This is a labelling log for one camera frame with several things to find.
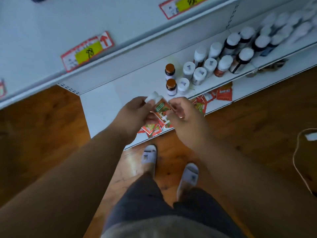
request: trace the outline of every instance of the floor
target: floor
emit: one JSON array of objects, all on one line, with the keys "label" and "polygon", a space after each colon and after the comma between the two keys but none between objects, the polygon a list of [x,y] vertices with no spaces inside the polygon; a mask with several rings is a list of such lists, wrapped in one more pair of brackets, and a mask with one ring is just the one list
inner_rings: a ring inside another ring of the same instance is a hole
[{"label": "floor", "polygon": [[[217,137],[305,188],[292,166],[292,154],[298,132],[317,128],[316,76],[317,68],[313,68],[209,114],[206,119]],[[89,139],[79,97],[58,86],[0,110],[0,206]],[[247,236],[253,237],[206,168],[171,131],[123,152],[85,238],[100,236],[112,206],[140,176],[141,154],[150,143],[158,147],[156,181],[169,204],[176,200],[185,164],[193,160],[200,168],[198,186],[210,192]],[[308,142],[302,136],[296,165],[314,191],[316,153],[316,141]]]}]

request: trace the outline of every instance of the white slipper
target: white slipper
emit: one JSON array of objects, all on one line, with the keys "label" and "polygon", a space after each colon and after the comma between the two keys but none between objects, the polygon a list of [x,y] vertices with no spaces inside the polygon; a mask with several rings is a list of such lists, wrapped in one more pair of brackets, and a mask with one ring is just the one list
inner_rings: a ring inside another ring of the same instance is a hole
[{"label": "white slipper", "polygon": [[197,180],[198,180],[198,174],[199,174],[199,170],[198,170],[198,167],[196,164],[188,163],[185,166],[182,178],[181,178],[180,183],[179,183],[178,188],[177,188],[177,192],[176,192],[177,198],[179,196],[182,182],[185,181],[185,182],[188,182],[189,184],[191,184],[192,186],[196,186]]},{"label": "white slipper", "polygon": [[156,166],[156,159],[157,159],[157,148],[154,144],[150,144],[145,147],[141,164],[146,164],[146,163],[153,163],[154,164],[154,172],[153,176],[155,176],[155,166]]}]

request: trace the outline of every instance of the bottom shelf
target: bottom shelf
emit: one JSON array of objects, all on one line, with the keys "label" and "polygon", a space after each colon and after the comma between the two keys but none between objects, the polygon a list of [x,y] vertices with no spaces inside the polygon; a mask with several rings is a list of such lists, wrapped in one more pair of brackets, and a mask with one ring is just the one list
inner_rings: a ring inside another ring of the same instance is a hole
[{"label": "bottom shelf", "polygon": [[[278,82],[281,82],[289,77],[292,77],[300,72],[303,72],[307,69],[310,69],[317,65],[317,47],[312,47],[308,50],[295,54],[289,58],[285,65],[275,72],[265,72],[259,73],[253,78],[248,78],[246,76],[239,78],[233,81],[232,86],[232,100],[233,102],[238,101],[244,97],[247,97],[253,93],[256,93],[262,89],[265,89],[269,86],[272,86]],[[213,100],[208,103],[206,109],[206,115],[212,113],[218,109],[221,109],[225,106],[231,104],[231,101],[222,101],[222,100]],[[163,132],[159,135],[162,135],[174,128],[163,129]],[[137,134],[135,140],[127,145],[125,149],[136,146],[140,143],[153,139],[148,138],[145,133]]]}]

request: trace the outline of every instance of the white cable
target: white cable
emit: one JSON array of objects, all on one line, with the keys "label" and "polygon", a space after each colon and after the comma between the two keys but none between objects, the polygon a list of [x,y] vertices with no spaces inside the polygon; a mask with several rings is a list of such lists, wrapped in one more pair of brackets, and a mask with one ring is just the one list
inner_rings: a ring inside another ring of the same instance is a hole
[{"label": "white cable", "polygon": [[300,137],[300,135],[303,132],[305,132],[307,130],[317,130],[317,128],[307,128],[307,129],[304,129],[304,130],[302,130],[301,132],[298,133],[298,135],[297,135],[297,144],[296,144],[295,152],[293,154],[293,165],[294,165],[296,171],[298,172],[298,174],[300,175],[301,179],[304,181],[304,183],[305,183],[307,189],[309,190],[309,192],[311,192],[311,194],[313,194],[311,189],[309,188],[309,185],[308,185],[307,181],[304,179],[304,177],[302,176],[302,174],[299,172],[299,170],[296,168],[296,165],[295,165],[295,155],[296,155],[296,153],[297,153],[297,151],[299,149],[299,137]]}]

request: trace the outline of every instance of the hand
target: hand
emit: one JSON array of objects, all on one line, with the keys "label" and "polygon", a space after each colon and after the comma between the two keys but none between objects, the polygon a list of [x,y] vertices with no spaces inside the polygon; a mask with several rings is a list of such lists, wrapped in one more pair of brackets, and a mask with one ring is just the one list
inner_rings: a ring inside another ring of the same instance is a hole
[{"label": "hand", "polygon": [[150,113],[155,105],[154,100],[145,103],[146,98],[136,97],[132,99],[121,108],[109,125],[116,132],[119,132],[122,138],[126,138],[127,145],[132,143],[142,126],[157,123],[157,117]]},{"label": "hand", "polygon": [[169,110],[167,117],[174,126],[178,138],[194,152],[204,148],[211,137],[211,129],[204,115],[185,97],[173,98],[169,103],[176,109],[176,114]]}]

